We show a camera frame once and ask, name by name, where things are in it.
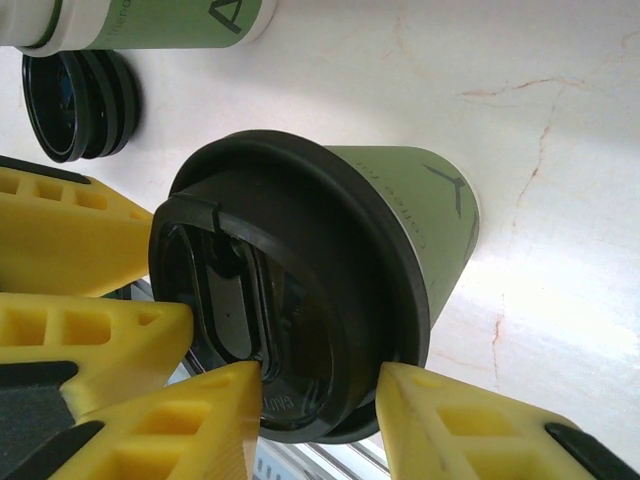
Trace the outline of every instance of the marble countertop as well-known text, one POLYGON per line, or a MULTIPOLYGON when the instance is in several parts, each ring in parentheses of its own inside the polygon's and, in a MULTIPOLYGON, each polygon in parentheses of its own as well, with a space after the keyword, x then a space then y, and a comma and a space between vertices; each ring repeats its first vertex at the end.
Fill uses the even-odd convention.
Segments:
MULTIPOLYGON (((449 158, 482 232, 427 367, 554 410, 640 469, 640 3, 280 0, 227 50, 132 51, 141 128, 70 169, 148 209, 197 148, 269 128, 449 158)), ((49 163, 0 49, 0 153, 49 163)))

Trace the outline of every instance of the cup lid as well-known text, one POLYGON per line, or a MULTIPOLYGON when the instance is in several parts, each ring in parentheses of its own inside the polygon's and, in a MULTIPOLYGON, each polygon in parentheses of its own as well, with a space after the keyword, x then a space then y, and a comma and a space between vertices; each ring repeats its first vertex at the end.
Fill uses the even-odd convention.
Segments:
POLYGON ((192 373, 262 362, 270 440, 369 437, 380 362, 426 362, 406 233, 366 178, 306 139, 241 132, 194 154, 154 215, 149 267, 156 300, 192 306, 192 373))
POLYGON ((62 0, 0 0, 0 46, 30 47, 46 41, 61 4, 62 0))

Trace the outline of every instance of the white countertop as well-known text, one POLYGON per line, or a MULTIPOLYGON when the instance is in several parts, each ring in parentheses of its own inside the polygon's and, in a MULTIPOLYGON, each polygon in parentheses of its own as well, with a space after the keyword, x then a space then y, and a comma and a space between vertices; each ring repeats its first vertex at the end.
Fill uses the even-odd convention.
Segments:
MULTIPOLYGON (((640 470, 640 3, 281 0, 227 50, 135 51, 138 135, 70 169, 148 209, 235 131, 443 154, 480 244, 428 367, 563 414, 640 470)), ((0 49, 0 153, 51 165, 0 49)))

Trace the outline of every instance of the black lid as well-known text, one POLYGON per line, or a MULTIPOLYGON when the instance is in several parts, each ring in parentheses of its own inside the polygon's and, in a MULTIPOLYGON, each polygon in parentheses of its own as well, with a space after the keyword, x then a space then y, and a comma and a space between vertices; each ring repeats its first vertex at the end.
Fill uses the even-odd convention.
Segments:
POLYGON ((140 119, 133 74, 114 52, 24 56, 22 80, 36 138, 58 163, 117 153, 140 119))
POLYGON ((196 153, 156 212, 149 261, 156 299, 193 307, 192 371, 262 361, 267 438, 365 438, 381 363, 426 360, 426 293, 402 227, 304 139, 246 132, 196 153))

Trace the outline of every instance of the green paper cup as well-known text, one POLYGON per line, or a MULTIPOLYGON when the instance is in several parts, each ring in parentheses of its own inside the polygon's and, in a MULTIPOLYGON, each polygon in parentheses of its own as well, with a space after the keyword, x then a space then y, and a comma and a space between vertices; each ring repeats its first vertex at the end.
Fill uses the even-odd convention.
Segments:
POLYGON ((276 0, 0 0, 0 45, 66 50, 226 48, 257 38, 276 0))
POLYGON ((468 181, 432 152, 243 132, 180 169, 151 283, 192 306, 193 373, 261 362, 264 437, 355 442, 377 430, 382 363, 425 365, 478 228, 468 181))

